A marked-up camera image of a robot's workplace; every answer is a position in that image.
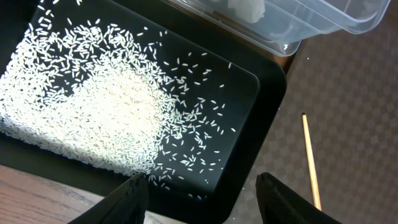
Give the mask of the white tissue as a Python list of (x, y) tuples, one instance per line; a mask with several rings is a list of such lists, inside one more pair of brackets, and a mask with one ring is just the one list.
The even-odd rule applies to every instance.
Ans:
[(234, 9), (238, 18), (251, 24), (264, 17), (266, 11), (263, 0), (229, 0), (228, 8)]

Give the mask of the pile of white rice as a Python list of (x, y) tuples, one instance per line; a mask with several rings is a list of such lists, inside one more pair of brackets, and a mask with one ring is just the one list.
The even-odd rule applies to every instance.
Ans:
[(182, 130), (171, 77), (117, 24), (29, 28), (1, 75), (1, 133), (117, 174), (155, 179), (166, 134)]

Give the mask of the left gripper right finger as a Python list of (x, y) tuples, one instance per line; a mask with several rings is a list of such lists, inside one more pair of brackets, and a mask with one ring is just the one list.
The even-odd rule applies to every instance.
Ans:
[(268, 172), (256, 178), (256, 197), (264, 224), (340, 224)]

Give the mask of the wooden chopstick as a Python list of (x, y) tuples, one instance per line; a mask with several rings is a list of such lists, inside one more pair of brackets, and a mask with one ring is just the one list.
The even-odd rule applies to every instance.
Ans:
[(303, 124), (303, 133), (305, 139), (305, 149), (307, 154), (308, 171), (310, 175), (310, 184), (312, 188), (313, 204), (317, 209), (321, 210), (322, 205), (321, 205), (320, 192), (318, 187), (317, 172), (315, 167), (315, 161), (313, 158), (313, 150), (310, 139), (310, 131), (308, 127), (308, 119), (305, 113), (302, 114), (302, 124)]

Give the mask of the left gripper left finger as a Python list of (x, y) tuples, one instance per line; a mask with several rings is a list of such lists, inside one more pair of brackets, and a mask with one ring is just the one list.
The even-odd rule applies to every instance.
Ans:
[(136, 174), (69, 224), (143, 224), (148, 206), (148, 181)]

